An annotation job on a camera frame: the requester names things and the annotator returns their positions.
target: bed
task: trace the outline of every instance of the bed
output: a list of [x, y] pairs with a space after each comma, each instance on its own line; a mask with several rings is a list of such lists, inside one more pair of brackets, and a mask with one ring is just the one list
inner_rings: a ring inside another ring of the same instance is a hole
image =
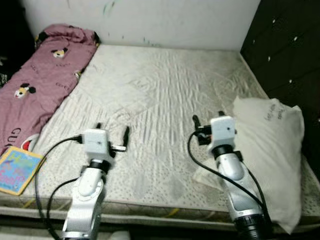
[[[223, 192], [192, 180], [197, 166], [186, 140], [194, 129], [193, 114], [202, 123], [220, 110], [232, 114], [236, 96], [268, 98], [238, 52], [100, 45], [33, 151], [44, 154], [97, 122], [121, 144], [130, 126], [128, 151], [116, 156], [108, 174], [102, 222], [233, 230]], [[196, 141], [191, 148], [198, 158], [207, 157]], [[58, 146], [39, 172], [42, 204], [86, 164], [82, 145]], [[305, 159], [301, 171], [302, 218], [296, 232], [320, 226], [319, 183]], [[56, 193], [52, 218], [66, 217], [71, 187]], [[34, 192], [32, 182], [19, 197], [1, 193], [1, 214], [37, 218]]]

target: white wall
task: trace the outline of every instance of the white wall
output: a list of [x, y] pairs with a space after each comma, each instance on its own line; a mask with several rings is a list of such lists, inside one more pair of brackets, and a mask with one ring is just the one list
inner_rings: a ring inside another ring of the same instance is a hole
[[260, 0], [21, 0], [33, 35], [53, 23], [104, 44], [240, 50]]

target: bed frame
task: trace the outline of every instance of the bed frame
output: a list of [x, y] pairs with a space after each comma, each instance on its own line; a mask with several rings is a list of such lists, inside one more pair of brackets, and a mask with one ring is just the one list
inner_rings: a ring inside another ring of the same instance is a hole
[[302, 152], [320, 179], [320, 1], [261, 0], [241, 54], [270, 98], [302, 109]]

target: children's book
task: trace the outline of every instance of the children's book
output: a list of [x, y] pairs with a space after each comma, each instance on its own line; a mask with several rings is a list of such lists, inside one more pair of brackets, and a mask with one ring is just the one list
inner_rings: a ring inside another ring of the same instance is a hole
[[0, 191], [20, 195], [37, 169], [43, 156], [11, 146], [0, 157]]

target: pink blanket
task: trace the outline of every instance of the pink blanket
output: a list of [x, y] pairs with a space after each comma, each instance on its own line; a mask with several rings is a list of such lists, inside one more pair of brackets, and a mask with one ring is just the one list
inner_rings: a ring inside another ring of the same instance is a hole
[[9, 146], [31, 151], [42, 127], [77, 85], [98, 46], [94, 31], [47, 27], [37, 51], [0, 89], [0, 155]]

